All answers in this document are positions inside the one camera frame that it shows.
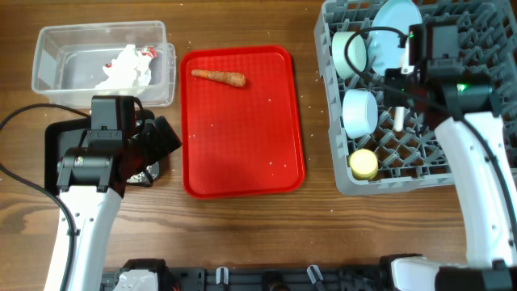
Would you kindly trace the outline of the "white plastic spoon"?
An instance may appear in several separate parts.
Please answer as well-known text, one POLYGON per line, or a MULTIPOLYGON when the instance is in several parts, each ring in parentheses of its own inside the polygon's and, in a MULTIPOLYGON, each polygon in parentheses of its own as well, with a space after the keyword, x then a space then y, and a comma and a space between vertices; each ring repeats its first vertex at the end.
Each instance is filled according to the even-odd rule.
POLYGON ((405 110, 404 107, 396 107, 395 109, 393 130, 396 132, 401 132, 404 129, 405 110))

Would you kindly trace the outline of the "large light blue plate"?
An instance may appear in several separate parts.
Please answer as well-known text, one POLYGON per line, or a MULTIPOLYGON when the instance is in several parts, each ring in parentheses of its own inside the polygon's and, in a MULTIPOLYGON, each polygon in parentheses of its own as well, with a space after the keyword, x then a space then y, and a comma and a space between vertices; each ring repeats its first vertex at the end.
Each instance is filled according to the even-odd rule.
MULTIPOLYGON (((422 16, 410 0, 388 0, 377 12, 372 27, 391 27, 407 34, 409 27, 420 24, 422 16)), ((398 68, 404 49, 399 47, 399 37, 395 32, 370 32, 372 41, 368 46, 368 56, 374 58, 372 69, 380 76, 387 69, 398 68)))

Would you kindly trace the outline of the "small light blue bowl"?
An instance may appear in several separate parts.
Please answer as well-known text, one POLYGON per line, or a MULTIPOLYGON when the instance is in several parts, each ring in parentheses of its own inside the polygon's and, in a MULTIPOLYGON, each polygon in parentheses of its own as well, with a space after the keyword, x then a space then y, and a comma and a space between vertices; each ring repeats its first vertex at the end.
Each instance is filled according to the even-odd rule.
POLYGON ((343 98, 343 127, 350 139, 375 131, 378 122, 376 99, 369 91, 348 90, 343 98))

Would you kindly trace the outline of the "mint green rice bowl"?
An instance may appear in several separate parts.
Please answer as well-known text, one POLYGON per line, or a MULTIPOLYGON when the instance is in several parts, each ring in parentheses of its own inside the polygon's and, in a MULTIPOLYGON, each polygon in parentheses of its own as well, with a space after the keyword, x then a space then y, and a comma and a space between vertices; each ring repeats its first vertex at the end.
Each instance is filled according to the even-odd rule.
MULTIPOLYGON (((348 65, 345 58, 345 47, 353 32, 336 32, 331 43, 331 52, 334 67, 341 79, 351 78, 355 71, 348 65)), ((347 55, 352 65, 359 71, 363 71, 367 64, 367 50, 360 36, 355 37, 347 50, 347 55)))

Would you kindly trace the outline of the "white napkin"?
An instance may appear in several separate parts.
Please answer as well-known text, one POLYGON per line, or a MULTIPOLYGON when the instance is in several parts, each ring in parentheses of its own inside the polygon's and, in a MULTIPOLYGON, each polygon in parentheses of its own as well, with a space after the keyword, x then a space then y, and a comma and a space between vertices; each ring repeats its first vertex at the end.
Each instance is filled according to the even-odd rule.
POLYGON ((111 68, 103 67, 103 72, 107 75, 107 79, 96 85, 95 89, 108 90, 147 86, 152 78, 150 63, 143 67, 120 67, 115 65, 111 68))

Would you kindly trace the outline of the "yellow plastic cup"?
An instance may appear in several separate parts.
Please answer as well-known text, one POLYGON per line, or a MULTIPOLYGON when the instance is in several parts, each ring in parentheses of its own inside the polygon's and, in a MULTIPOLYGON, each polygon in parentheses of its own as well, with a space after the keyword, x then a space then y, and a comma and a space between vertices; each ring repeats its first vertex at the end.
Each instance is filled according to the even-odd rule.
POLYGON ((348 166, 357 180, 373 180, 379 169, 377 156, 367 149, 360 149, 352 153, 348 158, 348 166))

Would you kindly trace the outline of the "red snack wrapper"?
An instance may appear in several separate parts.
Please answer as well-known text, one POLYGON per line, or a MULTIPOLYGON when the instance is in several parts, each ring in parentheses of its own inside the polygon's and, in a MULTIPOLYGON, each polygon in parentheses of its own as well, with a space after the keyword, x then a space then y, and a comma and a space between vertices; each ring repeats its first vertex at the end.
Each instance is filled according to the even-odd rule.
POLYGON ((117 56, 112 59, 110 63, 104 65, 105 68, 112 66, 126 66, 126 67, 143 67, 157 57, 157 53, 152 46, 146 46, 137 49, 134 44, 128 44, 117 56))

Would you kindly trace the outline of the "orange carrot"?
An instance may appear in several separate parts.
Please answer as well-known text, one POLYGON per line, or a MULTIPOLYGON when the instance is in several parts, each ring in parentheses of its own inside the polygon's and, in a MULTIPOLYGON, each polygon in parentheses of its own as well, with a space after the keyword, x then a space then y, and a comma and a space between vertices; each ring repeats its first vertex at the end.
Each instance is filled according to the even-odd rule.
POLYGON ((214 82, 221 82, 230 86, 243 87, 246 85, 246 76, 237 72, 193 70, 191 74, 197 78, 204 78, 214 82))

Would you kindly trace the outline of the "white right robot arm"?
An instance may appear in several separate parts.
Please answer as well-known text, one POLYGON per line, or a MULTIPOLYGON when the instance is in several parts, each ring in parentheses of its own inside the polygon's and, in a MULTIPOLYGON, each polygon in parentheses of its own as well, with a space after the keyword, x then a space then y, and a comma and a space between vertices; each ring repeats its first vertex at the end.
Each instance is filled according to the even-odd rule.
POLYGON ((414 24, 401 37, 410 76, 385 73, 385 99, 428 119, 452 172, 466 238, 466 263, 422 255, 392 259, 396 290, 514 290, 516 186, 506 156, 502 105, 488 74, 469 73, 454 23, 414 24))

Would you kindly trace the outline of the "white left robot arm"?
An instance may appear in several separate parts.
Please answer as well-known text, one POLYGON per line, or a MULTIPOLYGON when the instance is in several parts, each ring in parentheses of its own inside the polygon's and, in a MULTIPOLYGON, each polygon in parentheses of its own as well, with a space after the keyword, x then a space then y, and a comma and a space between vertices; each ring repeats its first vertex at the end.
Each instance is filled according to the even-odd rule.
POLYGON ((139 99, 95 96, 90 128, 58 164, 60 211, 45 289, 97 290, 129 178, 181 146, 167 120, 136 118, 139 99))

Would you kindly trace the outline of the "grey dishwasher rack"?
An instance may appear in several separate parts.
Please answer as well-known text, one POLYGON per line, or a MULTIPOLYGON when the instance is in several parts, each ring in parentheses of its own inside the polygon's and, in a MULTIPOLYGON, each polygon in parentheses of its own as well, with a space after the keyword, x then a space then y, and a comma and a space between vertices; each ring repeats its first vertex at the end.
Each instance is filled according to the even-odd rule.
MULTIPOLYGON (((383 1, 326 1, 313 34, 320 75, 329 109, 329 139, 338 190, 349 196, 406 192, 450 185, 452 174, 424 116, 405 111, 405 128, 393 131, 394 109, 383 104, 378 87, 357 75, 347 80, 336 72, 331 42, 336 32, 371 27, 383 1), (376 130, 350 139, 343 127, 343 98, 348 90, 370 91, 378 103, 376 130), (373 180, 357 180, 348 166, 357 150, 371 150, 379 163, 373 180)), ((460 29, 460 51, 469 73, 486 73, 494 81, 503 106, 506 154, 516 166, 516 4, 513 1, 417 1, 426 23, 453 20, 460 29)))

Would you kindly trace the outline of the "black waste tray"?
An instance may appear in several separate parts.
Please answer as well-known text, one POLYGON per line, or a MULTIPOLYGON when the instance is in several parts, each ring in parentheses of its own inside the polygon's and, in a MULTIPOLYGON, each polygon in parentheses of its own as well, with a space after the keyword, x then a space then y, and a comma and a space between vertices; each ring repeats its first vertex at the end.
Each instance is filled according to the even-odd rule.
MULTIPOLYGON (((57 188, 58 163, 68 148, 76 146, 81 139, 82 133, 89 129, 90 119, 88 118, 57 122, 46 128, 44 139, 44 188, 53 195, 59 194, 57 188)), ((143 185, 128 185, 150 187, 151 182, 150 184, 143 185)))

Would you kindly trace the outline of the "spilled white rice pile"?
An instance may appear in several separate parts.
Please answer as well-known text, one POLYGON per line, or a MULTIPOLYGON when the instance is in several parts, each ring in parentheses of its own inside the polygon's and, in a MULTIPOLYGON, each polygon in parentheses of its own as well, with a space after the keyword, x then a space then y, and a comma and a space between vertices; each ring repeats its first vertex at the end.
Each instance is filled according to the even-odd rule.
MULTIPOLYGON (((146 171, 149 173, 150 177, 152 178, 152 181, 159 179, 159 176, 161 175, 159 162, 156 162, 152 165, 147 166, 146 171)), ((145 172, 140 172, 140 173, 137 173, 137 174, 131 176, 127 180, 127 183, 132 184, 132 185, 138 185, 138 184, 143 185, 143 184, 150 184, 150 181, 149 181, 148 176, 145 174, 145 172)))

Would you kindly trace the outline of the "red plastic tray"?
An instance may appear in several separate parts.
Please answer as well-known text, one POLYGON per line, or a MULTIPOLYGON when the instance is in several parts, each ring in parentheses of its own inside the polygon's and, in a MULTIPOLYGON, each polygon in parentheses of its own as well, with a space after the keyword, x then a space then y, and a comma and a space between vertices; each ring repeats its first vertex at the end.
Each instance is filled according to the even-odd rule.
POLYGON ((180 62, 182 180, 197 199, 291 192, 305 180, 292 57, 279 45, 196 50, 180 62), (237 72, 243 87, 194 77, 237 72))

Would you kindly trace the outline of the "clear plastic bin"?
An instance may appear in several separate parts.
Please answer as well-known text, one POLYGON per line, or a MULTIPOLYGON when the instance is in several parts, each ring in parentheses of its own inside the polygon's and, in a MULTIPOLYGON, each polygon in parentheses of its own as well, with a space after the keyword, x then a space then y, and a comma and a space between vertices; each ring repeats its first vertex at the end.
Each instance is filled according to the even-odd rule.
POLYGON ((44 27, 36 43, 32 90, 50 103, 89 108, 96 95, 129 95, 147 107, 174 100, 176 55, 161 21, 88 23, 44 27), (105 70, 124 50, 153 53, 147 85, 106 86, 105 70))

